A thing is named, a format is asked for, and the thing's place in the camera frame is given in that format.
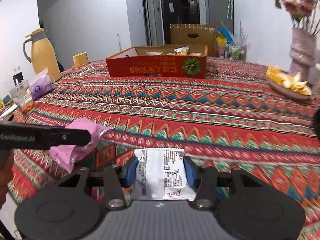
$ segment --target floor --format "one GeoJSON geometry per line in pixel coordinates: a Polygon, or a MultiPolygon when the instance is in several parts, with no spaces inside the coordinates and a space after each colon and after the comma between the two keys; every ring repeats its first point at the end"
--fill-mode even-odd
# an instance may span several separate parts
{"type": "Polygon", "coordinates": [[[14,212],[17,209],[16,203],[13,201],[11,196],[7,194],[7,201],[2,206],[0,210],[0,220],[9,230],[11,235],[16,239],[21,239],[21,236],[17,230],[17,227],[14,223],[14,212]]]}

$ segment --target gray refrigerator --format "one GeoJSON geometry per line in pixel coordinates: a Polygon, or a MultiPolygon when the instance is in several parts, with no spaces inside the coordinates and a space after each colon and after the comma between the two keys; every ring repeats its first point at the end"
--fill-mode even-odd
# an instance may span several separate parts
{"type": "Polygon", "coordinates": [[[227,29],[234,33],[234,10],[231,20],[231,5],[229,17],[227,20],[229,0],[205,0],[207,24],[217,25],[218,28],[223,27],[223,24],[227,29]]]}

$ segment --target dried flower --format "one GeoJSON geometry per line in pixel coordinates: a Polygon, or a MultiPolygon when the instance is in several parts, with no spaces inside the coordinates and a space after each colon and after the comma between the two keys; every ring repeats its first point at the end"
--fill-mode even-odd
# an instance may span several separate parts
{"type": "Polygon", "coordinates": [[[300,14],[310,16],[316,5],[316,0],[300,0],[300,14]]]}
{"type": "Polygon", "coordinates": [[[300,13],[300,6],[297,0],[282,0],[286,10],[291,14],[299,14],[300,13]]]}

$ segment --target chair backrest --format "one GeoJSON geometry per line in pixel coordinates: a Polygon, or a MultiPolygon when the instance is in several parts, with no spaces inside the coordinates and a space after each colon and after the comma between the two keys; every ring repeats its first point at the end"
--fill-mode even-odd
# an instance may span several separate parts
{"type": "Polygon", "coordinates": [[[215,25],[200,24],[171,24],[172,44],[201,44],[208,46],[208,56],[216,55],[216,29],[215,25]]]}

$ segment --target blue gripper pad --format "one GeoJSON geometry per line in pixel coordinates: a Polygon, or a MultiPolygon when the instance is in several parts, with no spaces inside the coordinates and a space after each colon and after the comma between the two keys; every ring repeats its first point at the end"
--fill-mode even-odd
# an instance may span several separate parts
{"type": "Polygon", "coordinates": [[[187,182],[190,187],[196,186],[195,170],[193,168],[194,163],[190,163],[188,159],[183,158],[184,169],[186,171],[187,182]]]}
{"type": "Polygon", "coordinates": [[[128,171],[125,177],[125,182],[128,187],[130,187],[136,179],[136,168],[138,166],[139,160],[136,156],[134,156],[134,160],[129,160],[129,162],[131,163],[128,165],[128,171]]]}

